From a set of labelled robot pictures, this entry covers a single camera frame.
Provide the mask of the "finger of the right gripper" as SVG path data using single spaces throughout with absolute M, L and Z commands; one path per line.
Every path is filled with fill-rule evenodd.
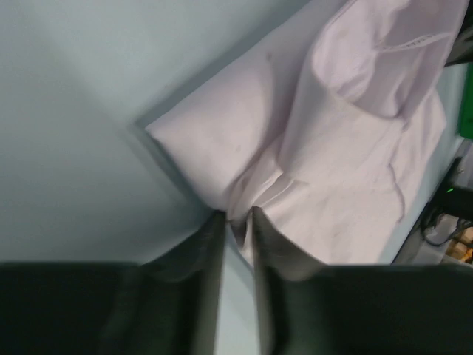
M 464 18 L 445 67 L 468 63 L 472 63 L 472 14 L 466 15 Z

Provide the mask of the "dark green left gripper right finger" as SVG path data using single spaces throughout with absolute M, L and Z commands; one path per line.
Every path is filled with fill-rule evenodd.
M 472 269 L 329 266 L 253 211 L 262 354 L 470 354 Z

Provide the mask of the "white long sleeve shirt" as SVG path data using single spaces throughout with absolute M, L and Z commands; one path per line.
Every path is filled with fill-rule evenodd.
M 378 261 L 446 126 L 466 1 L 311 1 L 147 126 L 253 252 L 260 208 L 329 264 Z

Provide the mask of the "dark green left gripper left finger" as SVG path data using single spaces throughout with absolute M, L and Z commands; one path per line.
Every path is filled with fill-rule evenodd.
M 3 354 L 212 354 L 225 216 L 149 263 L 1 264 Z

